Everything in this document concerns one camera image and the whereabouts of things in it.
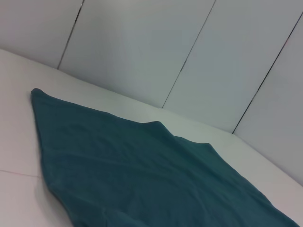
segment fabric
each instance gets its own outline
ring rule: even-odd
[[[298,226],[210,144],[39,89],[32,104],[46,185],[75,227]]]

